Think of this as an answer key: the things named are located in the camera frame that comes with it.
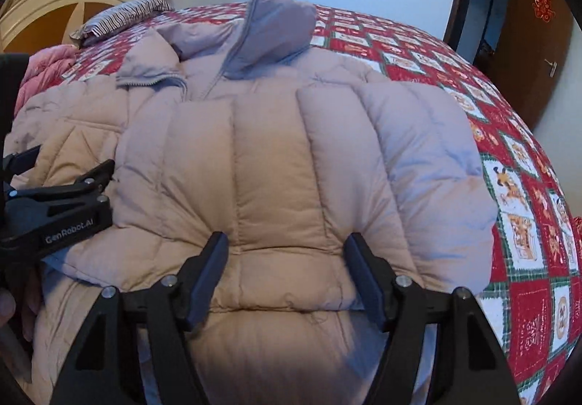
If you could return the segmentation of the person's left hand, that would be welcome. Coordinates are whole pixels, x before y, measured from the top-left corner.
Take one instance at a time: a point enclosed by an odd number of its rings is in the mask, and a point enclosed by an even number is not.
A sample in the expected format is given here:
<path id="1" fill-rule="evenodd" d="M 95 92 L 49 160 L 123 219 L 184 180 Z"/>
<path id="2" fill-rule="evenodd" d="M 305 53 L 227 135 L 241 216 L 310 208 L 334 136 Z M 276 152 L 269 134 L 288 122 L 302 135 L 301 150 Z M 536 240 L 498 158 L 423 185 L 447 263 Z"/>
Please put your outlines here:
<path id="1" fill-rule="evenodd" d="M 14 269 L 1 278 L 1 359 L 26 384 L 32 382 L 32 343 L 42 305 L 36 267 Z"/>

